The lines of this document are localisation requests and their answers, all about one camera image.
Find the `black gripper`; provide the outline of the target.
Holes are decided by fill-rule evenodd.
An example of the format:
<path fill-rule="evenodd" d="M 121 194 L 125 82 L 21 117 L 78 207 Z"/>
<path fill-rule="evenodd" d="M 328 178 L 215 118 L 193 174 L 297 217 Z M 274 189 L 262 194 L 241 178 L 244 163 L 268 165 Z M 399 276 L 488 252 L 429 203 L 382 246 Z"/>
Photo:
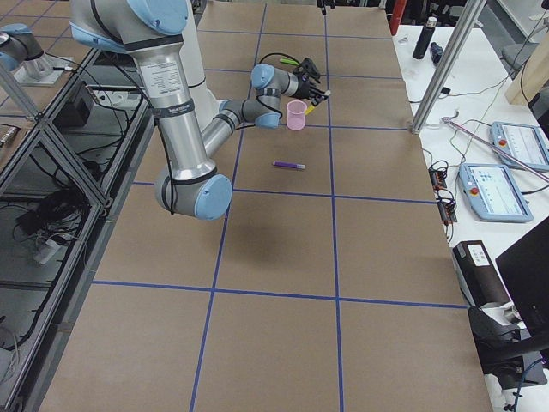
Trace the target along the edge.
<path fill-rule="evenodd" d="M 317 0 L 317 7 L 322 15 L 327 14 L 325 0 Z M 293 97 L 311 100 L 311 107 L 316 107 L 329 98 L 330 90 L 322 91 L 317 88 L 321 74 L 310 58 L 304 58 L 299 66 L 293 69 L 293 74 L 298 80 L 298 87 Z"/>

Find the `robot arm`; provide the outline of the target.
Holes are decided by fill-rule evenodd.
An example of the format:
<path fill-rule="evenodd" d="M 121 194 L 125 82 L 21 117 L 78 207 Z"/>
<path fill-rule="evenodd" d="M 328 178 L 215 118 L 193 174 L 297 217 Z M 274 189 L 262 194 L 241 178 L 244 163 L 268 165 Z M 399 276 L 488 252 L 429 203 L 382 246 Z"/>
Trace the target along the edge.
<path fill-rule="evenodd" d="M 232 201 L 232 182 L 218 173 L 215 152 L 242 124 L 277 128 L 283 96 L 311 106 L 330 96 L 317 88 L 320 73 L 305 58 L 292 71 L 256 64 L 253 98 L 215 100 L 205 85 L 189 1 L 73 1 L 70 10 L 76 41 L 133 59 L 166 155 L 155 196 L 172 214 L 221 218 Z"/>

